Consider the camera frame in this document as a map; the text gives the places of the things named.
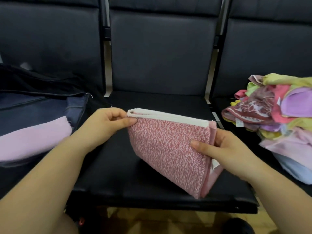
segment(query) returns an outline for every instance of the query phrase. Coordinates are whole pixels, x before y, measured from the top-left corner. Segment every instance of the person's left hand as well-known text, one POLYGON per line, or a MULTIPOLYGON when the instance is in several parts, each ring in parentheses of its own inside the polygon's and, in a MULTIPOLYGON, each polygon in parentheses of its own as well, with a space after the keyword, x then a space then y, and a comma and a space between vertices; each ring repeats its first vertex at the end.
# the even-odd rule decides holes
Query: person's left hand
POLYGON ((136 122, 136 118, 127 118, 127 113, 120 108, 98 109, 69 139, 88 153, 106 142, 118 130, 136 122))

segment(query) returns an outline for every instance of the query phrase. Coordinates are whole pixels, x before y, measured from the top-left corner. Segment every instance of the black bag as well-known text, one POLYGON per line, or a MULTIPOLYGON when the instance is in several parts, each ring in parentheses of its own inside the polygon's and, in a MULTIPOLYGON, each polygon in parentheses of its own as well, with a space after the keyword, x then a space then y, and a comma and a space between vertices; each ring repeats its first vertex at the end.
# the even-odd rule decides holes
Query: black bag
MULTIPOLYGON (((0 136, 64 115, 74 132, 97 109, 107 107, 103 94, 72 72, 39 74, 0 63, 0 136)), ((0 162, 0 198, 46 154, 0 162)))

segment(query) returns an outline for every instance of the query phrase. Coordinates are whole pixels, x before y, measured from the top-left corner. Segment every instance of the hand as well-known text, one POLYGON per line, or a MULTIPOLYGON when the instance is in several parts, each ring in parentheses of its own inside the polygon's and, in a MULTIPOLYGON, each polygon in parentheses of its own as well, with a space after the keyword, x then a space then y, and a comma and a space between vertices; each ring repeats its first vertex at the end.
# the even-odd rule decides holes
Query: hand
POLYGON ((127 113, 122 109, 98 109, 69 139, 75 146, 86 149, 88 153, 106 142, 118 130, 136 122, 136 118, 127 118, 127 113))
POLYGON ((216 159, 226 170, 245 181, 269 167, 230 131, 217 129, 215 146, 195 140, 191 141, 191 146, 216 159))

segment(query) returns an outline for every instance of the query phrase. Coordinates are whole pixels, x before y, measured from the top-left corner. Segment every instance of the person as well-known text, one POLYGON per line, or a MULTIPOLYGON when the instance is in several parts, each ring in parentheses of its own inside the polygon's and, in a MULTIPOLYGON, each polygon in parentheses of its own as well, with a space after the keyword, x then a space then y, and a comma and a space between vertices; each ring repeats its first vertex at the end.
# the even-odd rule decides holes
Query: person
MULTIPOLYGON (((118 108, 99 109, 52 149, 0 200, 0 233, 78 233, 63 212, 66 201, 86 154, 116 131, 136 123, 126 115, 118 108)), ((311 233, 312 198, 256 157, 234 134, 218 129, 215 146, 199 141, 190 144, 249 182, 281 233, 311 233)))

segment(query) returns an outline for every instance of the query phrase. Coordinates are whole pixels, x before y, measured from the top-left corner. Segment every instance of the light blue cloth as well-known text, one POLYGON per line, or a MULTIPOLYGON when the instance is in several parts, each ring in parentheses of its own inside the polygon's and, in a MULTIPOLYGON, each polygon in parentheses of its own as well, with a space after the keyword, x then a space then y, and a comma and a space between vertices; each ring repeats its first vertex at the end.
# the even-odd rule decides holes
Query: light blue cloth
POLYGON ((283 169, 292 175, 295 179, 307 185, 312 184, 312 171, 310 169, 301 165, 290 157, 286 157, 278 153, 273 153, 273 155, 279 161, 283 169))

